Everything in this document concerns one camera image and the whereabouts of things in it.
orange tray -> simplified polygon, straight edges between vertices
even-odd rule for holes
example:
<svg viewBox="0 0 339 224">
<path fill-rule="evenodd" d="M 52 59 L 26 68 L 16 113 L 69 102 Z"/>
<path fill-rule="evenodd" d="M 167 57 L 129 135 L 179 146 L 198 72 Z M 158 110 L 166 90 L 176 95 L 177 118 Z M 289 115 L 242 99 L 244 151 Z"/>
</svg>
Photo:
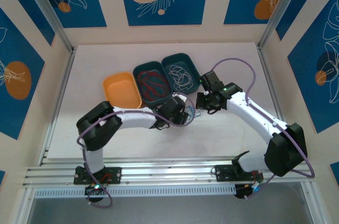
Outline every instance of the orange tray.
<svg viewBox="0 0 339 224">
<path fill-rule="evenodd" d="M 129 72 L 121 72 L 107 77 L 103 82 L 106 100 L 112 106 L 124 109 L 141 107 L 141 97 L 134 77 Z"/>
</svg>

plastic bin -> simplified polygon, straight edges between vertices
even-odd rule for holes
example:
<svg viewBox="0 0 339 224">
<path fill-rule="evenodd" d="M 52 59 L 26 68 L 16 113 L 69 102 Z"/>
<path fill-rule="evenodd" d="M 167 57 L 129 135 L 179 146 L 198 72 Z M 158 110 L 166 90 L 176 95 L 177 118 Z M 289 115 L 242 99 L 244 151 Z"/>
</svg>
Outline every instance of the plastic bin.
<svg viewBox="0 0 339 224">
<path fill-rule="evenodd" d="M 112 106 L 124 109 L 138 109 L 142 101 L 137 84 L 130 72 L 121 72 L 107 77 L 103 81 L 106 100 Z"/>
<path fill-rule="evenodd" d="M 167 56 L 162 65 L 173 91 L 190 94 L 198 90 L 200 74 L 189 55 L 177 53 Z"/>
<path fill-rule="evenodd" d="M 150 61 L 137 66 L 133 70 L 133 76 L 141 98 L 148 106 L 163 104 L 172 96 L 171 85 L 163 66 L 158 61 Z"/>
</svg>

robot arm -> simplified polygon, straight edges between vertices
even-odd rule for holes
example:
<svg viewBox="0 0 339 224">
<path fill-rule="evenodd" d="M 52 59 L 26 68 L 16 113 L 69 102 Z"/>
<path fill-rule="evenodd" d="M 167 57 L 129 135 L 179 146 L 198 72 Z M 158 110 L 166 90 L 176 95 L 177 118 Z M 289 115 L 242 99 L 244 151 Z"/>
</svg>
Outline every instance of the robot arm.
<svg viewBox="0 0 339 224">
<path fill-rule="evenodd" d="M 169 126 L 167 122 L 152 114 L 158 114 L 178 125 L 185 124 L 188 118 L 188 114 L 185 112 L 185 101 L 186 97 L 183 95 L 174 94 L 160 108 L 154 109 L 148 107 L 143 109 L 122 109 L 113 107 L 108 101 L 104 101 L 89 111 L 76 124 L 79 134 L 82 134 L 98 119 L 113 112 L 116 113 L 104 119 L 82 137 L 86 148 L 85 159 L 91 173 L 95 174 L 104 169 L 103 147 L 118 130 L 126 128 L 161 130 L 167 128 L 165 126 Z"/>
<path fill-rule="evenodd" d="M 270 170 L 277 176 L 284 176 L 304 160 L 295 146 L 280 130 L 285 130 L 307 155 L 304 132 L 298 124 L 289 126 L 267 113 L 252 100 L 246 101 L 245 93 L 240 87 L 234 83 L 224 85 L 214 71 L 201 76 L 200 82 L 205 92 L 197 94 L 197 109 L 208 110 L 209 114 L 214 114 L 221 109 L 229 110 L 242 118 L 268 144 L 266 152 L 252 154 L 246 151 L 235 157 L 232 161 L 232 167 L 227 171 L 232 172 L 232 174 L 225 174 L 224 177 L 235 175 L 238 181 L 241 181 L 242 174 L 257 170 Z M 163 129 L 165 126 L 169 126 L 166 121 L 157 117 L 157 115 L 174 124 L 185 124 L 188 118 L 188 114 L 184 111 L 185 101 L 186 98 L 174 95 L 160 108 L 150 109 L 146 107 L 136 110 L 112 107 L 109 102 L 105 101 L 89 111 L 77 122 L 80 135 L 91 127 L 88 133 L 82 136 L 86 148 L 84 157 L 89 171 L 94 175 L 97 174 L 98 177 L 104 174 L 102 172 L 105 170 L 103 147 L 119 129 L 135 127 Z M 93 127 L 94 123 L 103 118 L 106 119 Z"/>
<path fill-rule="evenodd" d="M 277 176 L 284 176 L 304 160 L 277 125 L 296 141 L 307 156 L 304 132 L 298 124 L 289 126 L 267 113 L 252 100 L 249 99 L 247 102 L 245 93 L 239 86 L 234 83 L 225 86 L 214 71 L 201 76 L 200 82 L 205 92 L 197 95 L 197 109 L 208 110 L 209 114 L 221 109 L 231 111 L 250 125 L 268 145 L 265 153 L 252 154 L 246 151 L 233 159 L 232 172 L 237 176 L 243 172 L 256 170 L 270 170 Z M 271 123 L 250 105 L 274 122 Z"/>
</svg>

metal frame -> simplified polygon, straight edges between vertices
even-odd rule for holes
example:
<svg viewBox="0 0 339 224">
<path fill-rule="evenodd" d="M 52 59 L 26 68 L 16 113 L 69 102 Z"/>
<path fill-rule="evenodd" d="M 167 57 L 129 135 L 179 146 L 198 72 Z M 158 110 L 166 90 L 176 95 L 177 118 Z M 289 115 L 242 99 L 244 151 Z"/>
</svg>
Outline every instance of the metal frame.
<svg viewBox="0 0 339 224">
<path fill-rule="evenodd" d="M 258 43 L 259 49 L 261 50 L 264 48 L 266 43 L 268 42 L 269 38 L 271 37 L 272 33 L 275 31 L 278 23 L 280 22 L 282 16 L 284 15 L 288 5 L 290 4 L 291 0 L 279 0 L 278 4 L 276 5 L 268 23 L 266 29 L 260 38 Z"/>
<path fill-rule="evenodd" d="M 59 36 L 64 47 L 71 53 L 73 51 L 73 45 L 71 44 L 67 34 L 64 31 L 64 27 L 61 24 L 57 14 L 52 8 L 48 0 L 35 0 L 39 9 L 47 19 L 48 23 L 52 27 L 53 31 Z"/>
<path fill-rule="evenodd" d="M 53 133 L 54 133 L 54 129 L 55 129 L 55 126 L 57 124 L 61 104 L 63 102 L 63 98 L 64 98 L 64 95 L 65 95 L 66 86 L 67 86 L 67 82 L 68 82 L 68 79 L 69 79 L 70 71 L 72 69 L 72 65 L 73 65 L 73 62 L 74 62 L 75 52 L 76 52 L 76 50 L 72 51 L 72 53 L 70 54 L 70 56 L 68 58 L 67 66 L 66 66 L 65 72 L 64 72 L 64 76 L 63 76 L 63 78 L 61 80 L 61 84 L 59 86 L 58 98 L 57 98 L 57 101 L 56 101 L 56 104 L 55 104 L 52 119 L 51 119 L 51 122 L 50 122 L 48 129 L 47 129 L 47 132 L 46 132 L 46 136 L 45 136 L 43 146 L 42 146 L 41 151 L 40 151 L 37 166 L 41 165 L 45 151 L 48 150 L 48 147 L 50 146 L 52 136 L 53 136 Z"/>
<path fill-rule="evenodd" d="M 26 223 L 35 197 L 37 198 L 71 198 L 83 197 L 81 193 L 84 186 L 74 185 L 73 177 L 75 167 L 82 164 L 81 159 L 47 159 L 48 147 L 55 129 L 59 110 L 66 90 L 70 71 L 72 69 L 75 52 L 60 21 L 48 0 L 36 0 L 43 14 L 60 37 L 64 46 L 71 55 L 62 78 L 58 99 L 48 128 L 43 147 L 41 149 L 37 167 L 29 167 L 23 183 L 23 189 L 19 193 L 17 202 L 17 215 L 12 223 Z M 279 101 L 275 93 L 275 86 L 271 80 L 270 71 L 265 61 L 262 48 L 275 30 L 282 15 L 286 11 L 291 0 L 280 0 L 274 10 L 264 34 L 257 45 L 258 55 L 262 63 L 267 84 L 271 93 L 275 111 L 280 120 L 284 120 Z M 211 170 L 215 165 L 231 164 L 232 157 L 206 157 L 206 158 L 123 158 L 106 159 L 106 166 L 122 167 L 121 184 L 110 185 L 109 190 L 118 196 L 149 196 L 149 195 L 187 195 L 187 194 L 234 194 L 234 186 L 237 183 L 218 183 Z M 308 172 L 307 165 L 301 164 L 298 170 Z M 265 179 L 272 173 L 264 172 Z M 276 177 L 273 183 L 300 182 L 311 217 L 314 223 L 330 224 L 331 219 L 324 208 L 322 197 L 316 183 L 307 178 L 290 172 L 284 177 Z"/>
</svg>

white table surface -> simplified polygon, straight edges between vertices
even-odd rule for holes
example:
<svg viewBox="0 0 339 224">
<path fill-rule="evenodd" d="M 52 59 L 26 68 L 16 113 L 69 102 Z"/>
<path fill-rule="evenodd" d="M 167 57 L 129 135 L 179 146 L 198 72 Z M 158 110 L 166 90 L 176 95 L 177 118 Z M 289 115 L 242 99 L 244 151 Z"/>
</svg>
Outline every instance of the white table surface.
<svg viewBox="0 0 339 224">
<path fill-rule="evenodd" d="M 121 71 L 130 71 L 144 62 L 174 53 L 190 55 L 202 75 L 223 58 L 238 57 L 253 65 L 257 81 L 250 97 L 276 115 L 263 69 L 254 43 L 180 43 L 115 44 L 79 46 L 70 73 L 65 96 L 48 151 L 50 159 L 81 158 L 76 144 L 76 122 L 105 100 L 103 80 Z M 246 90 L 252 73 L 238 61 L 228 61 L 216 68 L 224 84 L 234 82 Z M 190 97 L 195 102 L 196 93 Z M 266 147 L 259 135 L 240 118 L 228 111 L 214 115 L 206 112 L 187 127 L 158 131 L 142 128 L 119 130 L 104 148 L 104 157 L 210 157 L 235 156 L 245 150 Z"/>
</svg>

